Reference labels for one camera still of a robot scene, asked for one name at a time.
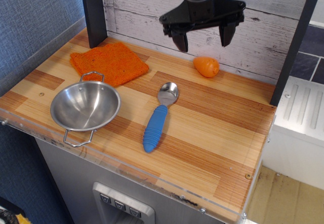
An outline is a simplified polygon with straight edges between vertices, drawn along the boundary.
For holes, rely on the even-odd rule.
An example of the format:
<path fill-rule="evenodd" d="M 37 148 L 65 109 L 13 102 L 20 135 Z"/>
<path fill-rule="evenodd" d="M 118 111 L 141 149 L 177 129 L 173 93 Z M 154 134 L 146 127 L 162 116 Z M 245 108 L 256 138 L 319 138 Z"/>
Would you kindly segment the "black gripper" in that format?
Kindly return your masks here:
<path fill-rule="evenodd" d="M 184 0 L 178 7 L 163 14 L 159 21 L 164 33 L 171 35 L 181 52 L 188 52 L 188 32 L 212 27 L 219 27 L 221 44 L 226 47 L 231 43 L 236 27 L 244 21 L 245 8 L 246 3 L 238 0 Z"/>

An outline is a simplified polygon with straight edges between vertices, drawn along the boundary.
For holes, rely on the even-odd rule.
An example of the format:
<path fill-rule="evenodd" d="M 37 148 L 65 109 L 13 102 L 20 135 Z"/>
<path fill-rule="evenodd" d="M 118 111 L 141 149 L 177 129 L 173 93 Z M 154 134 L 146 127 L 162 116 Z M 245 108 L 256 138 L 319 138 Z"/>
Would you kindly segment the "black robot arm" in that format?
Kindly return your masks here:
<path fill-rule="evenodd" d="M 160 16 L 159 22 L 164 35 L 171 37 L 181 52 L 188 52 L 189 31 L 211 27 L 219 27 L 221 45 L 226 47 L 244 21 L 245 8 L 246 3 L 237 0 L 184 0 Z"/>

